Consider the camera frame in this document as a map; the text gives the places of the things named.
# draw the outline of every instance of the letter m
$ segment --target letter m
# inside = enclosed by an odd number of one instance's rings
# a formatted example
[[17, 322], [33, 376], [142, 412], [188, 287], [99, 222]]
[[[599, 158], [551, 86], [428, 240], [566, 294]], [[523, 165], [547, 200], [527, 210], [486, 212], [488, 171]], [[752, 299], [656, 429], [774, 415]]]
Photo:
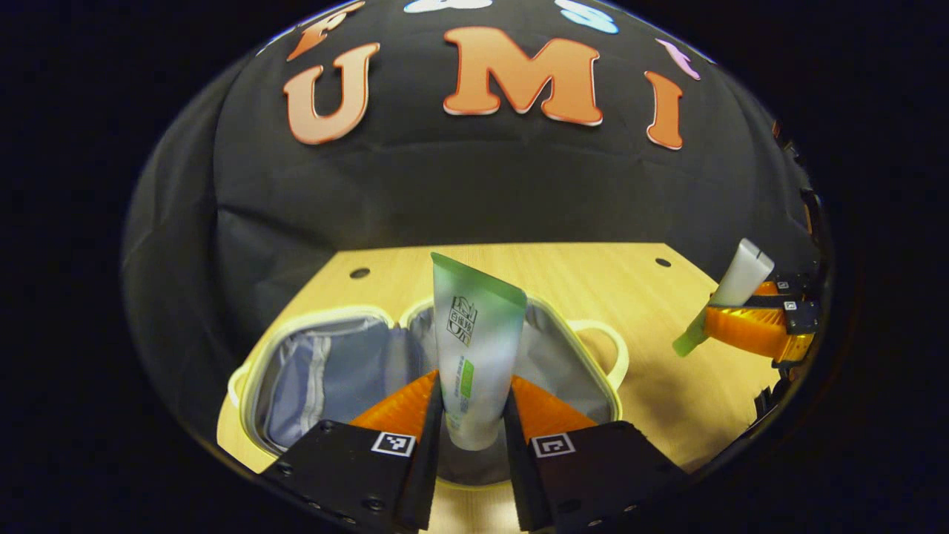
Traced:
[[541, 104], [556, 121], [595, 126], [603, 122], [596, 106], [593, 62], [600, 52], [576, 41], [551, 39], [529, 58], [508, 35], [496, 28], [457, 28], [445, 40], [458, 47], [458, 85], [445, 99], [452, 115], [490, 115], [501, 106], [491, 93], [489, 76], [501, 86], [518, 113], [527, 113], [541, 90], [552, 81], [550, 97]]

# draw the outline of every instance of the orange letter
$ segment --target orange letter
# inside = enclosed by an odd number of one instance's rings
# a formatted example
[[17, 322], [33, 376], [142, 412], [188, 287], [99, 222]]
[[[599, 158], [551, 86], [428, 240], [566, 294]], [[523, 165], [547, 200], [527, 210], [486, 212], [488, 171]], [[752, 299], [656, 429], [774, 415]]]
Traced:
[[682, 137], [679, 135], [679, 97], [682, 89], [668, 78], [655, 72], [646, 70], [646, 80], [653, 85], [653, 95], [656, 97], [653, 123], [646, 128], [649, 141], [679, 150], [682, 148]]
[[361, 8], [364, 4], [365, 2], [356, 2], [355, 4], [350, 4], [339, 12], [324, 17], [316, 21], [313, 26], [304, 29], [303, 35], [300, 36], [300, 42], [297, 43], [297, 48], [295, 48], [293, 52], [287, 56], [287, 61], [293, 61], [299, 57], [300, 54], [322, 43], [326, 38], [326, 33], [339, 26], [340, 23], [346, 18], [347, 13]]
[[284, 86], [290, 131], [300, 143], [320, 144], [346, 135], [363, 119], [369, 102], [369, 57], [379, 51], [379, 43], [353, 48], [333, 62], [343, 70], [343, 101], [332, 115], [316, 114], [316, 79], [323, 67], [304, 70]]
[[458, 86], [445, 99], [452, 115], [490, 115], [501, 99], [488, 89], [489, 73], [518, 113], [527, 113], [553, 80], [541, 110], [551, 119], [595, 126], [603, 122], [593, 91], [593, 62], [600, 52], [567, 39], [551, 39], [533, 59], [496, 28], [458, 28], [445, 32], [458, 46]]

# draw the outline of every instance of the tube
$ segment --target tube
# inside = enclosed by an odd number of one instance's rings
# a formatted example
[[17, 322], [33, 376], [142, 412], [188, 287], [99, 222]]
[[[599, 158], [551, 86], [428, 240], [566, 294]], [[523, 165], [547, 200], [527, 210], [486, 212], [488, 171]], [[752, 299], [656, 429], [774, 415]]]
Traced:
[[441, 254], [432, 253], [432, 261], [446, 428], [456, 447], [483, 450], [501, 428], [527, 296]]
[[[732, 264], [728, 266], [718, 289], [705, 307], [744, 305], [773, 270], [772, 259], [754, 246], [754, 243], [746, 238], [742, 239], [732, 258]], [[698, 312], [685, 333], [672, 343], [672, 348], [679, 356], [689, 355], [695, 347], [708, 339], [705, 334], [705, 307]]]

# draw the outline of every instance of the green tube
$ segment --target green tube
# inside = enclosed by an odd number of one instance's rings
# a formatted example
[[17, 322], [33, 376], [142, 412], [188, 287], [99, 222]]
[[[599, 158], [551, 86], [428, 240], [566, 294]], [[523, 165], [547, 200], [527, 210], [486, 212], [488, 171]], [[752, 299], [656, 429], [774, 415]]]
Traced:
[[438, 376], [448, 435], [458, 448], [483, 450], [501, 428], [527, 296], [441, 254], [432, 253], [432, 261]]

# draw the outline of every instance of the white tube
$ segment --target white tube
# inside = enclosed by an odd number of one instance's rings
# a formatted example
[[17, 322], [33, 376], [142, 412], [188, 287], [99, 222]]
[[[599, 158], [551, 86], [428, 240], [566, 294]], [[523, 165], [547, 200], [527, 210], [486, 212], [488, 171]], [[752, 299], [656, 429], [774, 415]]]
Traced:
[[511, 389], [527, 296], [511, 284], [432, 253], [435, 341], [452, 443], [483, 450], [497, 439]]
[[[712, 294], [709, 304], [744, 305], [773, 270], [774, 261], [754, 246], [754, 243], [746, 238], [742, 239], [738, 243], [735, 256], [732, 257], [732, 264], [728, 266], [728, 271], [718, 284], [718, 289]], [[686, 356], [706, 339], [708, 336], [705, 335], [705, 308], [703, 307], [685, 333], [672, 343], [672, 347], [679, 356]]]

